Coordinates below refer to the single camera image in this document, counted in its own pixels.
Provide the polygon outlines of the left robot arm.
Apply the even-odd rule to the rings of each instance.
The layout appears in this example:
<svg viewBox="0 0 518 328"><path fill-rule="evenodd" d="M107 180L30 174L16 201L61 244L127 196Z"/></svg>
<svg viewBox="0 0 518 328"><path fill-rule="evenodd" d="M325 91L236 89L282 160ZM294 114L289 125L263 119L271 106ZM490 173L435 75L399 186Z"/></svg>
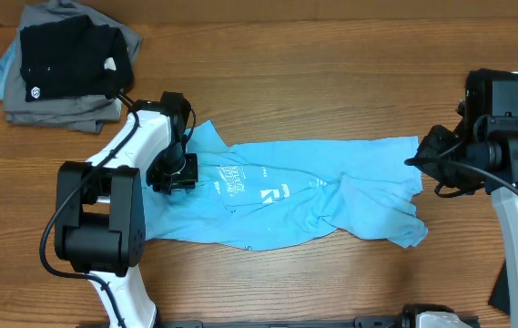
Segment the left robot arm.
<svg viewBox="0 0 518 328"><path fill-rule="evenodd" d="M196 114L180 93L158 101L118 99L127 105L126 125L85 162L59 169L56 211L41 237L39 254L50 266L46 244L55 238L56 256L69 261L68 279L87 280L96 289L110 327L159 327L160 314L148 297L138 263L145 249L145 187L161 194L193 190L198 160L187 151Z"/></svg>

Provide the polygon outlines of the light blue t-shirt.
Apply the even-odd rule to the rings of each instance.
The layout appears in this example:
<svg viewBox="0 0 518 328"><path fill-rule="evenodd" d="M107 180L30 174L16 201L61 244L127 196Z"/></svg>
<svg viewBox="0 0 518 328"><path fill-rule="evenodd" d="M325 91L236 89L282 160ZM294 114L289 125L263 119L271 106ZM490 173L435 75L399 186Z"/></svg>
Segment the light blue t-shirt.
<svg viewBox="0 0 518 328"><path fill-rule="evenodd" d="M418 144L397 137L229 146L205 122L188 143L196 187L144 190L146 236L268 251L345 230L414 247L428 232L411 201L422 175L406 165Z"/></svg>

